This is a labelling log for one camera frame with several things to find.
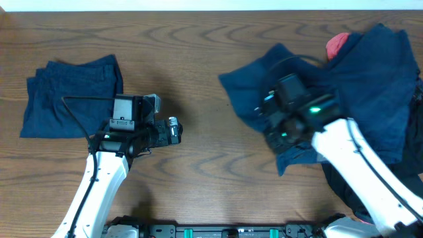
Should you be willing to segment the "navy blue denim shorts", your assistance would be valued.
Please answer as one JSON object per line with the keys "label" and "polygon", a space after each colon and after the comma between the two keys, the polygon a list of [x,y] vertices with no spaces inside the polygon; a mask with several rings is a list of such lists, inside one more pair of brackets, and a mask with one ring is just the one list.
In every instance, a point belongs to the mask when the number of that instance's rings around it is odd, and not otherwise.
{"label": "navy blue denim shorts", "polygon": [[263,132],[268,120],[258,108],[283,76],[296,74],[313,93],[335,93],[368,144],[386,164],[403,159],[406,127],[420,70],[407,33],[382,24],[351,34],[337,55],[322,67],[276,44],[261,58],[218,79],[235,114]]}

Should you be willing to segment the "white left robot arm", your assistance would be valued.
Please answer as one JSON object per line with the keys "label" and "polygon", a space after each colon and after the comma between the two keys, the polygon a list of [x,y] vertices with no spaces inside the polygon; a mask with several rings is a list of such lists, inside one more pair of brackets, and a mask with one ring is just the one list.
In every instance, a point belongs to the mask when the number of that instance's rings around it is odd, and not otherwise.
{"label": "white left robot arm", "polygon": [[148,237],[148,227],[128,216],[107,223],[114,197],[134,160],[157,147],[181,143],[183,127],[176,117],[156,120],[161,99],[116,95],[112,117],[94,136],[86,136],[89,155],[75,197],[54,237]]}

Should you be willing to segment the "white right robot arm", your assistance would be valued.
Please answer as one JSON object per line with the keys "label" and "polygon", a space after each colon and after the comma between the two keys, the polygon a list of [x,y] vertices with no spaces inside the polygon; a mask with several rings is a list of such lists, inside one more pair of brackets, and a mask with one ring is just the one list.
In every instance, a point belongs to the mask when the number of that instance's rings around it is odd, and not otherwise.
{"label": "white right robot arm", "polygon": [[276,154],[310,144],[343,177],[381,237],[421,237],[422,199],[382,162],[332,93],[312,94],[291,74],[262,101],[266,142]]}

